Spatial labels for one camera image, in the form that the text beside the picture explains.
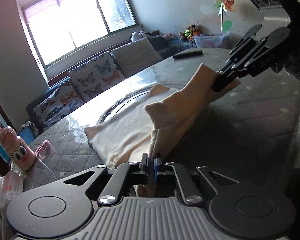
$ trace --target window pane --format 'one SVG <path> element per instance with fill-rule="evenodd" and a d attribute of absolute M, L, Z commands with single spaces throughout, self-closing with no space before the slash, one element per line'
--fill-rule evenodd
<path fill-rule="evenodd" d="M 127 0 L 98 0 L 111 32 L 135 24 Z"/>
<path fill-rule="evenodd" d="M 76 47 L 108 34 L 96 0 L 59 0 Z"/>
<path fill-rule="evenodd" d="M 46 4 L 47 1 L 43 0 L 35 6 Z M 28 18 L 32 36 L 45 65 L 75 49 L 69 31 L 65 28 L 66 23 L 61 17 L 57 0 L 49 2 L 49 7 L 37 10 Z"/>

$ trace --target pillow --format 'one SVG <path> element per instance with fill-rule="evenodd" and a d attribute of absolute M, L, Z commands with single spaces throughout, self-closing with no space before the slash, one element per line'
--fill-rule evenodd
<path fill-rule="evenodd" d="M 37 105 L 33 112 L 43 131 L 82 106 L 69 80 L 63 82 L 47 99 Z"/>
<path fill-rule="evenodd" d="M 109 51 L 74 68 L 68 75 L 84 102 L 125 79 Z"/>
<path fill-rule="evenodd" d="M 113 49 L 111 53 L 127 77 L 131 77 L 163 60 L 155 51 L 148 38 L 130 42 Z"/>

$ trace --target butterfly print cushion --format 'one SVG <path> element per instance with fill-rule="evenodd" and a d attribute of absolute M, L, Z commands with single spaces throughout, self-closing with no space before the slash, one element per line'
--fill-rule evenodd
<path fill-rule="evenodd" d="M 74 68 L 68 75 L 85 102 L 125 79 L 108 51 Z"/>
<path fill-rule="evenodd" d="M 52 95 L 33 110 L 43 131 L 59 122 L 84 102 L 78 98 L 70 81 L 63 82 Z"/>

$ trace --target cartoon face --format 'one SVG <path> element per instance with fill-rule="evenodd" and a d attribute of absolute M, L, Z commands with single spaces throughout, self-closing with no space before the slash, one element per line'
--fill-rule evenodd
<path fill-rule="evenodd" d="M 10 156 L 12 155 L 11 158 L 14 158 L 14 160 L 16 160 L 17 162 L 25 162 L 27 160 L 27 150 L 23 143 L 19 143 L 20 146 L 18 148 L 18 151 L 15 151 L 13 154 L 10 154 Z"/>

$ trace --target quilted gray tablecloth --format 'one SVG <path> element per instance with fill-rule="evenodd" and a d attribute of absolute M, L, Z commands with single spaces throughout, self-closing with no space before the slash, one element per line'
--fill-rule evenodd
<path fill-rule="evenodd" d="M 168 58 L 92 99 L 33 141 L 49 140 L 55 151 L 27 171 L 24 190 L 101 164 L 83 132 L 120 98 L 151 83 L 182 88 L 200 63 L 220 70 L 229 50 L 203 49 L 203 57 Z M 207 165 L 282 190 L 292 171 L 300 139 L 300 82 L 282 71 L 245 77 L 242 84 L 211 104 L 208 123 L 174 149 L 167 160 L 188 168 Z"/>

